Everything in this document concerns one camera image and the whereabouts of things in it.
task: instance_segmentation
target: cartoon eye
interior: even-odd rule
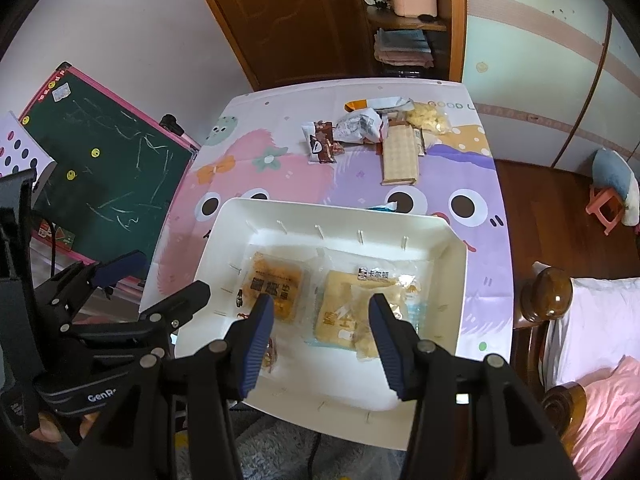
[[[424,215],[427,213],[427,197],[414,186],[396,186],[389,191],[385,202],[398,202],[397,213]]]
[[[477,227],[486,220],[488,209],[482,196],[473,189],[459,189],[449,197],[449,211],[462,225]]]
[[[261,187],[254,187],[253,189],[242,193],[242,198],[257,198],[259,200],[268,200],[269,192],[266,189],[262,189]]]
[[[213,213],[215,213],[220,207],[220,195],[213,191],[205,193],[203,197],[196,204],[194,214],[198,222],[204,222],[209,219]]]

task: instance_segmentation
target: blue cushion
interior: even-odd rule
[[[591,169],[595,187],[612,187],[623,201],[626,200],[633,171],[620,155],[607,148],[601,148],[596,152]]]

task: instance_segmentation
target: pink bedsheet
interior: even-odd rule
[[[572,460],[582,480],[600,480],[640,423],[640,362],[625,357],[610,377],[584,390],[587,411]]]

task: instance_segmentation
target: person's hand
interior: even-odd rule
[[[99,412],[93,412],[82,416],[79,430],[80,437],[85,438],[87,436],[99,414]],[[40,420],[40,427],[31,432],[30,435],[32,438],[42,442],[49,442],[50,444],[56,444],[62,440],[60,428],[52,415],[49,413],[38,413],[38,419]]]
[[[33,438],[50,444],[55,444],[62,440],[62,435],[53,416],[49,415],[49,413],[38,413],[38,419],[40,420],[40,427],[30,433]]]

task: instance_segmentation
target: wooden door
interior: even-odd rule
[[[257,89],[369,75],[371,53],[361,0],[209,3],[220,10],[219,21],[222,14],[221,25],[228,26]]]

